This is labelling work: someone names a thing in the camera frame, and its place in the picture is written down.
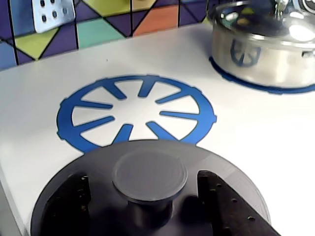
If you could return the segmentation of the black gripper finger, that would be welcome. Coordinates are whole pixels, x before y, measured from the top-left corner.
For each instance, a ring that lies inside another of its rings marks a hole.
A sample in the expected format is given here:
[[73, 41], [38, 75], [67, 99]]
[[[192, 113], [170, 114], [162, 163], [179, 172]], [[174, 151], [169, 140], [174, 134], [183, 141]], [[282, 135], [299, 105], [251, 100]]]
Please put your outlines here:
[[45, 205], [45, 234], [87, 236], [90, 228], [88, 205], [91, 199], [88, 176], [69, 176]]
[[279, 233], [229, 184], [211, 171], [197, 174], [198, 198], [215, 236], [278, 236]]

